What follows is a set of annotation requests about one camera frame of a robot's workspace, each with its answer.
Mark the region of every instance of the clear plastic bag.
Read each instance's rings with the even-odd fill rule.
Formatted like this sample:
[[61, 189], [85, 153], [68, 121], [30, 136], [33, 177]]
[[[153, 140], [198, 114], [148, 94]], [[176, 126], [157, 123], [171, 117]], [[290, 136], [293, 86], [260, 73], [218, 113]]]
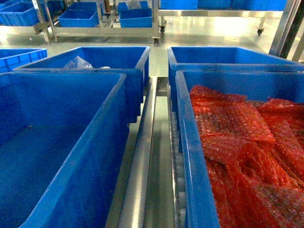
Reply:
[[73, 60], [69, 61], [65, 66], [64, 69], [88, 69], [93, 68], [93, 66], [85, 61], [83, 58], [77, 56]]
[[126, 2], [127, 7], [129, 10], [135, 10], [135, 9], [141, 9], [142, 6], [139, 2], [139, 0], [129, 0]]

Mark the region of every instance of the blue plastic bin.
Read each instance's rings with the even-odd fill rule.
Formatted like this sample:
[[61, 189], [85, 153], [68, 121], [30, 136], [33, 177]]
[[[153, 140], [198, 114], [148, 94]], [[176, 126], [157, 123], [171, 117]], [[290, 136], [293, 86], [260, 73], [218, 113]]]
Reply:
[[239, 10], [283, 11], [287, 0], [233, 0], [232, 8]]
[[[139, 3], [141, 4], [142, 9], [149, 8], [147, 1], [140, 1]], [[120, 14], [124, 10], [129, 10], [128, 6], [125, 2], [120, 2], [117, 7], [118, 14]]]
[[33, 3], [19, 2], [0, 10], [0, 18], [7, 26], [34, 26], [39, 23]]
[[11, 72], [16, 67], [35, 62], [47, 56], [48, 53], [45, 48], [0, 48], [0, 73]]
[[105, 227], [129, 132], [125, 78], [0, 76], [1, 228]]
[[16, 4], [19, 0], [0, 0], [0, 9]]
[[199, 9], [227, 9], [231, 7], [231, 0], [199, 0]]
[[161, 0], [163, 10], [197, 10], [198, 0]]
[[152, 28], [152, 9], [123, 10], [119, 22], [122, 28]]
[[97, 11], [67, 10], [59, 18], [61, 27], [93, 28], [99, 25]]
[[187, 214], [185, 227], [219, 228], [189, 92], [195, 85], [222, 93], [243, 94], [248, 100], [268, 97], [304, 102], [304, 74], [297, 72], [178, 71], [176, 75], [181, 148], [185, 164]]
[[[18, 67], [23, 72], [111, 72], [127, 74], [127, 104], [130, 122], [135, 123], [140, 116], [143, 102], [143, 88], [149, 80], [149, 47], [78, 47], [68, 52]], [[63, 69], [64, 65], [80, 56], [93, 69]]]
[[[67, 10], [92, 10], [97, 12], [97, 5], [95, 2], [74, 2]], [[101, 14], [104, 14], [103, 8], [100, 8]]]
[[168, 55], [172, 93], [178, 70], [304, 71], [300, 63], [241, 47], [169, 47]]

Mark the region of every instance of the empty bin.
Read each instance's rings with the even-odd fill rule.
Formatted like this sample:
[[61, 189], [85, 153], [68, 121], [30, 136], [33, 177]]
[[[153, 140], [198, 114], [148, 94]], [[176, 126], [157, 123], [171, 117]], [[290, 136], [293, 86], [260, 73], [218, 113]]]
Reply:
[[0, 48], [0, 73], [13, 71], [16, 67], [35, 62], [47, 56], [47, 50], [44, 48]]
[[169, 47], [168, 56], [172, 93], [177, 70], [304, 71], [300, 63], [241, 47]]
[[125, 78], [0, 76], [2, 228], [105, 227], [129, 132]]
[[247, 95], [248, 100], [266, 101], [268, 97], [272, 97], [302, 103], [304, 102], [304, 74], [179, 71], [175, 80], [187, 193], [185, 227], [219, 228], [189, 92], [195, 85], [202, 85], [222, 93]]
[[[112, 72], [127, 74], [127, 104], [130, 122], [140, 116], [143, 88], [149, 79], [149, 47], [78, 47], [33, 64], [16, 68], [23, 72]], [[80, 56], [93, 65], [93, 69], [63, 69], [64, 65]]]
[[31, 2], [19, 2], [0, 10], [0, 17], [7, 26], [34, 26], [39, 23]]
[[119, 22], [122, 28], [152, 28], [152, 9], [123, 10]]
[[67, 10], [59, 18], [61, 27], [92, 28], [99, 25], [97, 11], [94, 10]]

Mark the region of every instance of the caster wheel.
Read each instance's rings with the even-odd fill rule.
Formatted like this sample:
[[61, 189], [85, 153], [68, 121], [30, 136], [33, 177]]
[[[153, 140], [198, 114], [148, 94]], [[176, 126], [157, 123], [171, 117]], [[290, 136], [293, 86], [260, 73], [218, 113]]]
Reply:
[[154, 46], [158, 47], [160, 45], [159, 39], [154, 39]]
[[165, 27], [161, 26], [161, 33], [164, 34], [165, 33]]
[[263, 31], [264, 31], [263, 28], [262, 29], [258, 29], [257, 30], [257, 35], [260, 37], [262, 35]]

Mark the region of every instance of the metal shelf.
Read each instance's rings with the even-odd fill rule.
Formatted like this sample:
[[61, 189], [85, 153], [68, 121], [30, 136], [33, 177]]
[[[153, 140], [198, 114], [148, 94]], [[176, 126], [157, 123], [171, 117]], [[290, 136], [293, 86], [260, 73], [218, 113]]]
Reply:
[[238, 17], [238, 18], [280, 18], [282, 11], [248, 10], [165, 10], [160, 9], [159, 16], [170, 17]]

